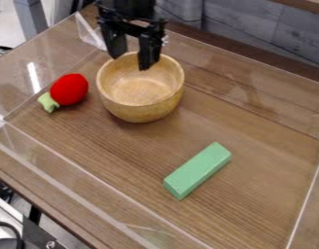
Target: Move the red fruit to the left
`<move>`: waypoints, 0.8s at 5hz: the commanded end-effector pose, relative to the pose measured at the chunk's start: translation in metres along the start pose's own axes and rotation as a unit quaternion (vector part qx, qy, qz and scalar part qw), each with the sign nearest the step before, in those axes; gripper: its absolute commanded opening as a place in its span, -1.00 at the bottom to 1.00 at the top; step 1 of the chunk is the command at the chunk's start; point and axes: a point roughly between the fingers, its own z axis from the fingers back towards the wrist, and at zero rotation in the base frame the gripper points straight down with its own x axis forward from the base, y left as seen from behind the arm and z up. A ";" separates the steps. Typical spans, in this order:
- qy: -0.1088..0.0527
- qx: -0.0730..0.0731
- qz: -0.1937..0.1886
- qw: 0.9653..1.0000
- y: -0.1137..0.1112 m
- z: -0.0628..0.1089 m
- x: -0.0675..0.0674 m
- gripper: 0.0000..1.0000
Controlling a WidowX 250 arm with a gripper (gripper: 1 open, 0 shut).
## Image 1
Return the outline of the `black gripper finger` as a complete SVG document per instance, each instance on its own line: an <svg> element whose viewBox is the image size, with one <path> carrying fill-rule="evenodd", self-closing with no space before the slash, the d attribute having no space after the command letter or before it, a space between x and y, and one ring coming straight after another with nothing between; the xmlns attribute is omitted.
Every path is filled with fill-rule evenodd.
<svg viewBox="0 0 319 249"><path fill-rule="evenodd" d="M144 33L138 37L138 70L148 70L160 60L161 34Z"/></svg>
<svg viewBox="0 0 319 249"><path fill-rule="evenodd" d="M106 45L106 51L113 59L126 53L126 38L122 31L106 23L101 24L101 33Z"/></svg>

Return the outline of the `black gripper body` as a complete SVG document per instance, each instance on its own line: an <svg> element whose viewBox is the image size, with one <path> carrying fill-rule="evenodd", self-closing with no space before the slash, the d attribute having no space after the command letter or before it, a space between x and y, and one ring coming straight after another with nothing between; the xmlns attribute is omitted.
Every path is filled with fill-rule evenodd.
<svg viewBox="0 0 319 249"><path fill-rule="evenodd" d="M166 24L156 12L156 0L96 0L98 25L106 23L126 36L138 38L144 33L160 33Z"/></svg>

